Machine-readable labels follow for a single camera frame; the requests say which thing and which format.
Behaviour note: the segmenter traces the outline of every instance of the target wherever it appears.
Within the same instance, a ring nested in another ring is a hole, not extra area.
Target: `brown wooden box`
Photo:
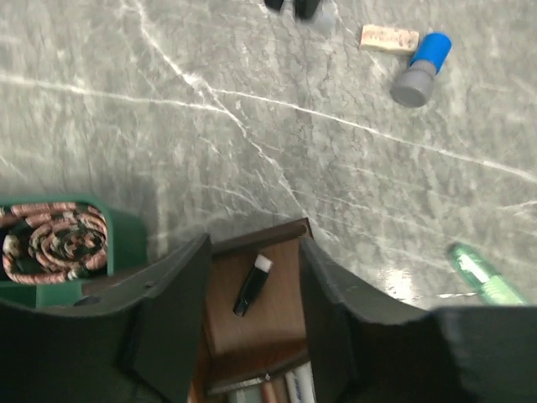
[[[312,237],[307,218],[213,245],[192,403],[307,362],[299,283],[303,237]],[[258,253],[274,264],[259,298],[237,317],[233,305]]]

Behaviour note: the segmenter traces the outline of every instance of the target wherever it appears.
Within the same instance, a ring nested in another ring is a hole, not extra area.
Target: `beige eraser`
[[[377,50],[393,55],[413,55],[418,49],[420,33],[408,29],[364,25],[360,49]]]

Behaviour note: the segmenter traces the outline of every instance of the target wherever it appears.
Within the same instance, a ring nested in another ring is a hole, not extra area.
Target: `marble countertop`
[[[332,31],[259,0],[5,0],[3,196],[91,192],[142,215],[154,257],[308,217],[318,243],[416,306],[477,302],[471,243],[534,301],[537,3],[335,0]],[[363,24],[447,32],[430,102]]]

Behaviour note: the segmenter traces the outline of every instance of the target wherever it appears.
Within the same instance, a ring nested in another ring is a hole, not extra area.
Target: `green container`
[[[76,202],[97,208],[107,223],[107,275],[121,269],[147,264],[147,230],[133,214],[108,207],[94,196],[67,194],[26,196],[0,199],[0,207],[26,203]],[[82,284],[91,280],[73,280],[61,284],[23,285],[0,281],[0,298],[30,307],[72,305],[82,297]]]

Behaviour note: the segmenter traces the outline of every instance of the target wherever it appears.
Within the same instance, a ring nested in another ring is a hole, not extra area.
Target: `blue cylinder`
[[[450,50],[451,40],[442,32],[432,32],[423,38],[420,47],[410,60],[410,65],[417,60],[427,60],[435,65],[438,74]]]

